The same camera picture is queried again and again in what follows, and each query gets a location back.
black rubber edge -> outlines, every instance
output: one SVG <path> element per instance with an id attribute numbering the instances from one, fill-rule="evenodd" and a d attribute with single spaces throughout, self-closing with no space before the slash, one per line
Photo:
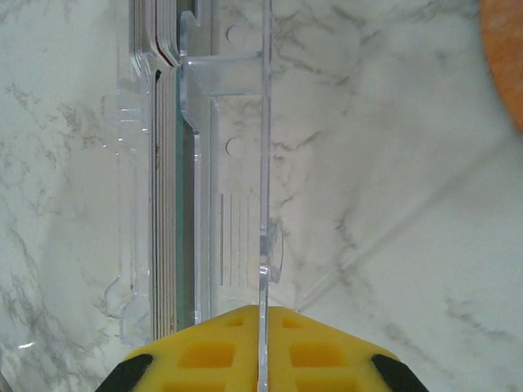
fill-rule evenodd
<path id="1" fill-rule="evenodd" d="M 119 363 L 96 392 L 132 392 L 152 362 L 152 355 L 141 354 Z"/>
<path id="2" fill-rule="evenodd" d="M 428 392 L 404 363 L 382 354 L 374 355 L 372 361 L 392 392 Z"/>

circular hole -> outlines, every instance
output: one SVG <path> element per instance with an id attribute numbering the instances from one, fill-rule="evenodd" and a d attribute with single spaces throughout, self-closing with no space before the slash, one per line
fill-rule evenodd
<path id="1" fill-rule="evenodd" d="M 226 30 L 226 40 L 233 47 L 243 47 L 252 33 L 244 24 L 232 24 Z"/>
<path id="2" fill-rule="evenodd" d="M 227 141 L 226 152 L 231 158 L 242 158 L 245 152 L 245 143 L 238 137 L 232 137 Z"/>

wooden board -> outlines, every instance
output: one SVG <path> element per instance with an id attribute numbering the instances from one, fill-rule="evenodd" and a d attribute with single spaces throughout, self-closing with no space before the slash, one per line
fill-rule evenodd
<path id="1" fill-rule="evenodd" d="M 481 0 L 481 29 L 494 82 L 523 132 L 523 0 Z"/>

yellow plastic object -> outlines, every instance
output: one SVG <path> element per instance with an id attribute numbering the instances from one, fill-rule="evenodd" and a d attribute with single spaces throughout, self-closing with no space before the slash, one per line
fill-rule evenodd
<path id="1" fill-rule="evenodd" d="M 257 306 L 213 318 L 155 341 L 127 359 L 153 361 L 136 392 L 254 392 L 257 390 Z M 387 392 L 371 362 L 389 351 L 291 310 L 269 309 L 271 392 Z"/>

white marble surface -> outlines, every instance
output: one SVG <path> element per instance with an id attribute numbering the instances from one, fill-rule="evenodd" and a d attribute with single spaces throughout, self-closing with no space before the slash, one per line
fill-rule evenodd
<path id="1" fill-rule="evenodd" d="M 384 345 L 429 390 L 523 390 L 523 144 L 477 1 L 274 3 L 275 302 Z M 16 391 L 94 390 L 127 352 L 103 302 L 109 10 L 0 5 L 0 354 Z"/>
<path id="2" fill-rule="evenodd" d="M 128 348 L 105 314 L 116 275 L 110 2 L 0 4 L 0 356 L 14 391 L 94 390 Z"/>

